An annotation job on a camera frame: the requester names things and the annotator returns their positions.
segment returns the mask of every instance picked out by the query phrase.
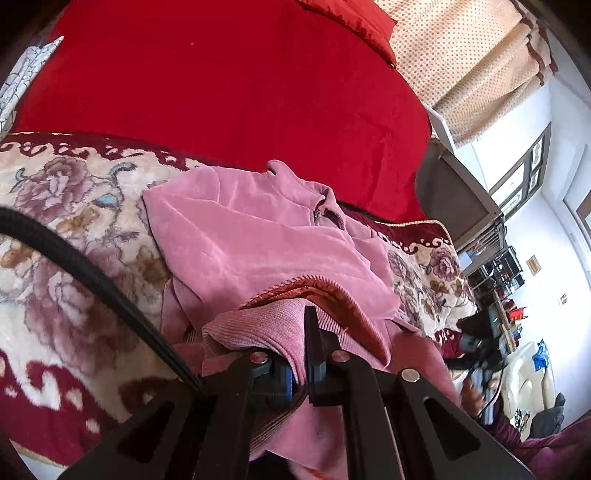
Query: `pink sweater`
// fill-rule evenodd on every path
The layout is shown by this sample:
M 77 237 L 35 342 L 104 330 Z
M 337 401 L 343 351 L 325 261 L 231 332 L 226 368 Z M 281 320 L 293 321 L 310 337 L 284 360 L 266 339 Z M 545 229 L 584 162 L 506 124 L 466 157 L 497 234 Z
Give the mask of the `pink sweater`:
M 173 280 L 161 331 L 207 375 L 232 350 L 271 348 L 305 382 L 303 310 L 374 368 L 413 367 L 458 402 L 435 344 L 397 315 L 385 244 L 347 217 L 332 190 L 270 161 L 265 173 L 200 166 L 144 192 L 150 227 Z M 333 479 L 345 479 L 342 416 L 312 408 L 263 421 L 251 456 L 270 450 Z

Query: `red blanket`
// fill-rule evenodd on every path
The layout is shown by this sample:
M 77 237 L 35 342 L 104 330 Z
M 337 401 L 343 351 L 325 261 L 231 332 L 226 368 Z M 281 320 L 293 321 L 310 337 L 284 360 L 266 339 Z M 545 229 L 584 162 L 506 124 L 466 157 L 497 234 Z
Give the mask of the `red blanket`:
M 430 135 L 406 81 L 294 0 L 74 0 L 14 131 L 100 132 L 236 167 L 283 160 L 391 221 L 421 216 Z

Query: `fabric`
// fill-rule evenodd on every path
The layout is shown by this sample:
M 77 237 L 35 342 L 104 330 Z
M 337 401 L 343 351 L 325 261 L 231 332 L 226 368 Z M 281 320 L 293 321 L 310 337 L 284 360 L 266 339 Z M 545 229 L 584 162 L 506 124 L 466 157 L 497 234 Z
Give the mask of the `fabric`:
M 268 168 L 259 174 L 201 166 L 144 192 L 173 274 L 161 327 L 169 342 L 203 374 L 227 365 L 228 350 L 271 348 L 302 385 L 303 312 L 311 302 L 320 326 L 338 333 L 345 349 L 374 368 L 413 366 L 457 402 L 435 343 L 397 317 L 385 243 L 347 218 L 326 186 L 297 178 L 279 161 Z M 266 449 L 346 478 L 340 409 L 304 401 L 283 420 L 255 435 L 254 454 Z
M 562 430 L 564 422 L 564 403 L 566 399 L 562 393 L 556 396 L 554 407 L 547 408 L 539 412 L 531 419 L 530 436 L 531 439 L 544 438 Z
M 476 302 L 445 227 L 436 220 L 385 225 L 346 213 L 387 243 L 402 317 L 439 343 L 444 358 L 461 355 L 457 323 L 476 313 Z
M 139 195 L 203 162 L 200 157 L 135 140 L 91 134 L 10 134 L 0 142 L 0 203 L 36 216 L 84 251 L 92 246 L 97 255 L 91 258 L 158 326 L 162 302 L 168 299 L 163 292 L 170 272 L 155 246 Z M 421 238 L 429 242 L 439 238 L 446 244 L 445 231 L 438 224 L 390 228 L 364 215 L 358 218 L 370 225 L 372 237 L 380 241 L 386 240 L 380 232 L 390 230 L 389 238 L 407 248 Z M 334 225 L 325 216 L 319 222 Z M 384 265 L 396 278 L 391 263 Z M 50 290 L 49 281 L 46 286 L 41 280 L 33 283 L 33 278 L 47 278 L 50 272 L 55 289 Z M 63 282 L 56 285 L 58 278 Z M 50 270 L 38 254 L 0 237 L 0 316 L 5 319 L 0 329 L 0 410 L 11 412 L 0 416 L 0 429 L 19 445 L 21 453 L 59 465 L 78 460 L 174 376 L 141 342 L 128 351 L 130 338 L 125 331 L 95 301 L 85 303 L 91 297 L 82 287 L 74 284 L 70 290 L 74 300 L 66 296 L 62 298 L 67 301 L 61 302 L 59 296 L 71 285 L 68 276 Z M 47 301 L 46 308 L 36 308 L 36 300 Z M 448 319 L 462 316 L 466 307 L 462 303 L 451 308 Z M 33 315 L 40 313 L 33 316 L 35 328 L 30 330 L 25 322 L 29 309 Z M 437 316 L 431 320 L 424 316 L 423 321 L 428 331 L 445 324 Z M 48 336 L 43 326 L 51 327 Z M 84 356 L 63 348 L 87 338 Z M 396 345 L 392 351 L 401 348 Z M 414 351 L 402 358 L 417 365 L 424 361 Z M 392 363 L 397 361 L 394 355 Z
M 531 357 L 534 361 L 534 368 L 537 372 L 541 369 L 546 369 L 550 365 L 550 353 L 544 339 L 538 342 L 538 351 Z
M 517 0 L 374 0 L 417 96 L 472 142 L 557 71 L 544 27 Z
M 591 417 L 542 439 L 519 438 L 519 431 L 503 415 L 502 398 L 495 403 L 495 420 L 485 427 L 502 446 L 521 460 L 537 480 L 563 480 L 591 454 Z
M 63 39 L 59 37 L 41 48 L 28 47 L 0 85 L 0 141 L 14 123 L 18 101 Z
M 135 138 L 253 171 L 276 158 L 382 218 L 421 215 L 422 104 L 357 35 L 294 0 L 73 0 L 52 35 L 66 40 L 13 131 Z
M 390 36 L 396 24 L 373 0 L 297 0 L 307 8 L 327 15 L 363 38 L 384 59 L 396 66 Z

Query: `polka dot curtain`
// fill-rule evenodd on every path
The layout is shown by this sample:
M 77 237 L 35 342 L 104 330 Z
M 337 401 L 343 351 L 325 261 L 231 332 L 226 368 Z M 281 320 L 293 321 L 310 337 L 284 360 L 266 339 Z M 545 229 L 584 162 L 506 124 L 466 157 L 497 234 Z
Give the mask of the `polka dot curtain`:
M 470 143 L 544 83 L 550 48 L 513 0 L 374 0 L 393 19 L 397 69 Z

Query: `black cloth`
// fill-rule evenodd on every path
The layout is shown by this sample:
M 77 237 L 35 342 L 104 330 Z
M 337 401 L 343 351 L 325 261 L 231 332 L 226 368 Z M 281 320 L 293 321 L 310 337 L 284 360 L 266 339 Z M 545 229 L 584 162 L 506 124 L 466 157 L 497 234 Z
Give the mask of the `black cloth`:
M 530 439 L 540 439 L 562 430 L 562 422 L 564 421 L 564 403 L 566 399 L 562 393 L 556 396 L 554 407 L 539 412 L 531 420 Z

